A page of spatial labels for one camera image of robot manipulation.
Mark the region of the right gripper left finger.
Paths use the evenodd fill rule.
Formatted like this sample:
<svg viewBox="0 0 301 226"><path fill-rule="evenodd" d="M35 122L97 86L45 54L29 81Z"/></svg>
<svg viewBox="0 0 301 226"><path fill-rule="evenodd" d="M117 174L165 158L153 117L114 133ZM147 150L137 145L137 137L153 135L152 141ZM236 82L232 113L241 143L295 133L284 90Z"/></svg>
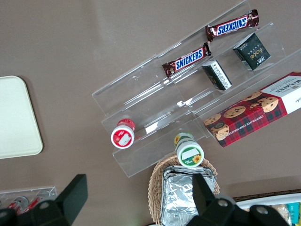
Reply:
<svg viewBox="0 0 301 226"><path fill-rule="evenodd" d="M39 202L18 217L20 226L71 226L88 198L87 176L77 174L55 200Z"/></svg>

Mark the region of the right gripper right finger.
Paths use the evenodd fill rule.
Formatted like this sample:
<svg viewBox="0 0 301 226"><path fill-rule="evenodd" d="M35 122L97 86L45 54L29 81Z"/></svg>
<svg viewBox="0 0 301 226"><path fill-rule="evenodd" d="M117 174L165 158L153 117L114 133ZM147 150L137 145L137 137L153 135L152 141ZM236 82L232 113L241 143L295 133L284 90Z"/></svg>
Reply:
<svg viewBox="0 0 301 226"><path fill-rule="evenodd" d="M192 177L193 200L198 215L189 226L248 226L247 212L240 210L229 198L216 198L200 174Z"/></svg>

